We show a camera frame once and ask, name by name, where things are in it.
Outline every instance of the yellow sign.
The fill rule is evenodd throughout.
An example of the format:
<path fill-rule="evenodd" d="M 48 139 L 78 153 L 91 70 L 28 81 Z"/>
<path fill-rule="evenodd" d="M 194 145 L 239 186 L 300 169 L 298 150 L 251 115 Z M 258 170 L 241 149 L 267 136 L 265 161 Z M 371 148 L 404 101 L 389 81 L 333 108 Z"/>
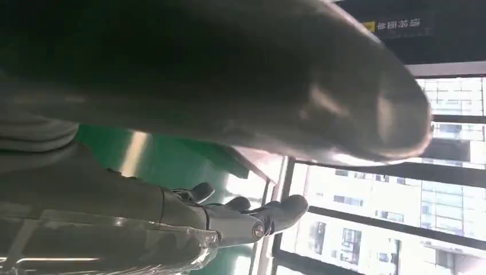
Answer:
<path fill-rule="evenodd" d="M 376 21 L 363 22 L 363 25 L 366 27 L 366 29 L 368 29 L 372 33 L 374 33 L 377 30 Z"/>

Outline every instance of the black sign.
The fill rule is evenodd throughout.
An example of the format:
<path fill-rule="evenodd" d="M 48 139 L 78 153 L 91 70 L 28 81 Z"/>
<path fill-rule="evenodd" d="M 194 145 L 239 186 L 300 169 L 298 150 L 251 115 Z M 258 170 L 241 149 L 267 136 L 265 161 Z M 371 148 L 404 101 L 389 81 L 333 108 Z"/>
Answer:
<path fill-rule="evenodd" d="M 429 12 L 367 20 L 365 27 L 380 39 L 431 36 L 433 14 Z"/>

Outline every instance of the metal window bar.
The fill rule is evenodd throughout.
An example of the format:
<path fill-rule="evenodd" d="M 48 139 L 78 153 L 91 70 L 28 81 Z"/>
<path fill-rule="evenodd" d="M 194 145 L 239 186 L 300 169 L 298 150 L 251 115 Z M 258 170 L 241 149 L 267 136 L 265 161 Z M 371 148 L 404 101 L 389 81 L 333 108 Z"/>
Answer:
<path fill-rule="evenodd" d="M 296 163 L 307 164 L 310 166 L 322 166 L 329 168 L 337 168 L 342 170 L 351 170 L 372 174 L 386 174 L 391 176 L 398 176 L 401 178 L 412 178 L 419 180 L 429 180 L 432 182 L 444 182 L 450 184 L 457 184 L 463 186 L 475 186 L 486 187 L 482 181 L 486 178 L 486 171 L 475 170 L 464 167 L 450 167 L 450 166 L 438 166 L 425 163 L 402 163 L 394 166 L 382 166 L 382 167 L 334 167 L 326 166 L 323 164 L 306 162 L 302 160 L 296 160 L 295 158 L 289 158 L 287 172 L 285 174 L 285 181 L 283 186 L 282 198 L 286 198 L 289 195 L 290 187 L 292 184 L 293 170 Z M 456 245 L 466 246 L 469 248 L 475 248 L 480 250 L 486 250 L 486 241 L 480 241 L 478 239 L 462 237 L 454 234 L 444 233 L 440 231 L 424 229 L 415 226 L 404 225 L 401 223 L 390 222 L 382 219 L 369 218 L 361 215 L 345 213 L 336 210 L 324 209 L 321 207 L 311 206 L 309 208 L 310 213 L 323 215 L 331 218 L 342 219 L 344 221 L 361 223 L 367 226 L 374 226 L 383 229 L 393 230 L 400 233 L 416 235 L 423 238 L 435 239 L 442 242 L 449 242 Z M 317 261 L 308 257 L 300 256 L 295 253 L 285 252 L 280 249 L 282 234 L 275 236 L 273 244 L 273 256 L 275 258 L 272 275 L 276 275 L 276 266 L 285 266 L 295 271 L 302 272 L 304 274 L 315 274 L 313 270 L 329 270 L 329 274 L 341 273 L 356 275 L 359 274 L 355 271 L 327 264 L 325 262 Z"/>
<path fill-rule="evenodd" d="M 486 170 L 479 170 L 474 168 L 443 166 L 428 163 L 401 163 L 376 167 L 330 166 L 320 163 L 308 162 L 305 160 L 298 160 L 297 163 L 307 164 L 309 166 L 328 167 L 370 174 L 397 176 L 399 178 L 428 180 L 430 182 L 441 182 L 461 186 L 486 188 L 486 182 L 484 180 L 486 179 Z"/>

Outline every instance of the high-rise building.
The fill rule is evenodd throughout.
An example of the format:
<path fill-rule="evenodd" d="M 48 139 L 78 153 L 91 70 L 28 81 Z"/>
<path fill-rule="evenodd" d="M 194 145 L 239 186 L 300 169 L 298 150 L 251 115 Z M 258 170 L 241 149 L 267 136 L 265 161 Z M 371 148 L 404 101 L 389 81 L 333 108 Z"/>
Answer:
<path fill-rule="evenodd" d="M 438 115 L 484 116 L 486 78 L 418 80 Z M 434 123 L 433 143 L 410 162 L 485 169 L 484 125 Z M 310 205 L 486 241 L 486 190 L 296 164 L 291 194 Z M 483 252 L 317 214 L 285 233 L 283 250 L 363 274 L 468 275 Z"/>

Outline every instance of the clear plastic bag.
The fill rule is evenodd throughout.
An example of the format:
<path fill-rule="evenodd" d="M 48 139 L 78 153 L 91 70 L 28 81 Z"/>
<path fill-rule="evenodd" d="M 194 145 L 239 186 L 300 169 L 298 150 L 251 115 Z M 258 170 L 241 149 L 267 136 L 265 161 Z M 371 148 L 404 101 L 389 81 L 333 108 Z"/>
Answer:
<path fill-rule="evenodd" d="M 177 274 L 218 250 L 214 231 L 56 210 L 34 219 L 13 208 L 0 211 L 0 274 Z"/>

